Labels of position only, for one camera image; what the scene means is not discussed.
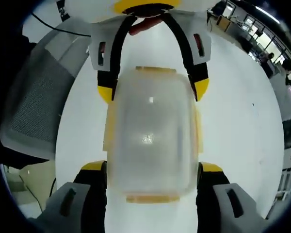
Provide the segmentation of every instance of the plastic container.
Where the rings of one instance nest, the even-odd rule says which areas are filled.
[[[196,186],[196,111],[187,77],[153,67],[124,71],[109,108],[110,187],[126,195],[180,196]]]

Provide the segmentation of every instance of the person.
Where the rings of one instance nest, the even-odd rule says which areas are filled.
[[[260,55],[260,61],[262,64],[267,63],[268,61],[272,60],[274,57],[274,53],[271,52],[270,54],[263,53]]]
[[[291,86],[291,80],[288,78],[288,75],[291,74],[291,62],[287,59],[284,60],[282,68],[284,69],[282,73],[286,76],[286,86]]]

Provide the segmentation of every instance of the desk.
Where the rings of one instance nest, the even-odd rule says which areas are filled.
[[[279,107],[262,68],[233,44],[214,34],[211,37],[210,84],[196,104],[204,143],[199,160],[222,167],[230,182],[238,183],[265,217],[277,193],[283,165]],[[144,53],[153,53],[153,59],[140,56]],[[127,37],[121,59],[121,67],[124,65],[186,72],[177,41],[164,24]],[[97,93],[97,72],[88,58],[71,88],[59,126],[58,187],[73,181],[84,164],[106,159],[102,151],[106,113],[107,104]],[[180,202],[140,205],[125,203],[124,197],[107,190],[106,232],[182,232],[183,227],[185,232],[196,232],[195,196],[196,190]]]
[[[236,40],[239,40],[240,38],[246,38],[249,35],[249,33],[245,31],[240,25],[232,21],[227,27],[226,33]]]
[[[224,16],[219,16],[218,21],[217,21],[218,27],[222,29],[224,32],[227,30],[227,28],[230,26],[231,23],[232,21]]]

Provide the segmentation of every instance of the office chair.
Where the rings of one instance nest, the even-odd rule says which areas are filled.
[[[88,24],[70,18],[59,29],[89,34]],[[84,64],[89,37],[52,30],[31,51],[4,105],[4,147],[53,160],[58,127],[70,88]]]

